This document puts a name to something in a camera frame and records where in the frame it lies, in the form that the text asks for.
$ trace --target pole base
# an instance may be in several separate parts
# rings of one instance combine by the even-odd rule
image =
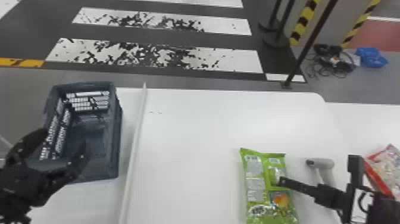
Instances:
[[[278,31],[279,22],[275,19],[274,22],[270,24],[269,19],[263,19],[258,22],[258,27],[264,32],[276,32]]]
[[[289,39],[283,35],[277,41],[275,33],[263,33],[262,35],[263,35],[262,40],[264,41],[264,44],[266,44],[269,47],[287,48],[290,46]]]
[[[280,82],[280,87],[282,87],[282,89],[288,89],[291,90],[292,86],[289,84],[289,86],[285,85],[285,81]]]

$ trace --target robot finger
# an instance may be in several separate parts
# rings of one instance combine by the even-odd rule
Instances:
[[[23,163],[23,160],[37,149],[47,135],[47,129],[40,128],[22,137],[5,156],[5,167]]]

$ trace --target gray floor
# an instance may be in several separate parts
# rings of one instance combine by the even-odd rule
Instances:
[[[133,88],[140,88],[146,82],[149,88],[282,91],[278,82],[0,67],[0,99],[3,102],[0,135],[14,144],[21,135],[41,126],[45,100],[53,85],[100,80],[112,81],[118,87]],[[294,83],[292,87],[293,91],[310,91],[310,87],[303,83]],[[7,150],[0,141],[0,158]]]
[[[373,16],[382,17],[400,17],[400,1],[398,0],[382,0],[375,10],[372,12]]]
[[[294,48],[295,55],[301,49]],[[400,104],[400,53],[381,52],[390,63],[383,68],[357,67],[344,79],[319,77],[307,80],[313,92],[319,93],[327,102],[360,104]],[[304,62],[303,71],[309,65]]]

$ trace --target snack bag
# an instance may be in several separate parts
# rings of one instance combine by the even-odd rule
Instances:
[[[285,154],[240,149],[246,177],[247,224],[298,224],[287,188],[277,186],[286,176]]]

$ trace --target yellow black striped pillar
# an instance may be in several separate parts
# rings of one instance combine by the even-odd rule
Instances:
[[[346,48],[347,45],[351,42],[353,37],[357,34],[363,23],[366,21],[368,16],[371,15],[372,11],[374,11],[377,4],[379,4],[380,0],[372,0],[367,7],[367,10],[358,18],[354,27],[350,32],[346,35],[345,40],[342,42],[341,47]]]
[[[295,29],[292,32],[292,35],[290,36],[290,44],[291,45],[297,45],[299,44],[299,41],[301,39],[301,36],[305,33],[307,29],[307,25],[310,22],[310,20],[314,17],[315,14],[315,9],[317,8],[318,4],[322,0],[309,0],[304,9],[303,12],[301,12],[300,18],[296,23]]]

